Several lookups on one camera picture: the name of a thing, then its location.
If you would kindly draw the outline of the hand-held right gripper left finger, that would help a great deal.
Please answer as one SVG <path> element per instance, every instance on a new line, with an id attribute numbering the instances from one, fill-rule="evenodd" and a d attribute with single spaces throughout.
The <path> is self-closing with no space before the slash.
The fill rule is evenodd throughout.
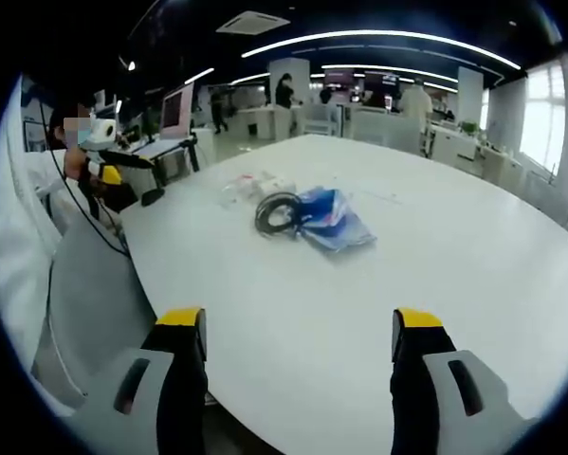
<path id="1" fill-rule="evenodd" d="M 203 454 L 206 314 L 167 312 L 90 382 L 69 425 L 93 454 Z"/>

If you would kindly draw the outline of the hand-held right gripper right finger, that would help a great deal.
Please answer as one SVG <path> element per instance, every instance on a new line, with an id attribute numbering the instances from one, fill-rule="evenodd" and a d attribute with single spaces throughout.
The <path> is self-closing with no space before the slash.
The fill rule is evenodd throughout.
<path id="1" fill-rule="evenodd" d="M 534 426 L 509 401 L 504 381 L 455 347 L 435 315 L 393 312 L 394 454 L 505 454 Z"/>

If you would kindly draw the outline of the person's left hand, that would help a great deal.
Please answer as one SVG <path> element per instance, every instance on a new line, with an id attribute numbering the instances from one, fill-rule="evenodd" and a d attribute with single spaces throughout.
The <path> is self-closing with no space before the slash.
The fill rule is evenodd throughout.
<path id="1" fill-rule="evenodd" d="M 68 149 L 64 154 L 64 174 L 67 178 L 82 182 L 91 182 L 94 177 L 87 167 L 87 155 L 79 147 Z"/>

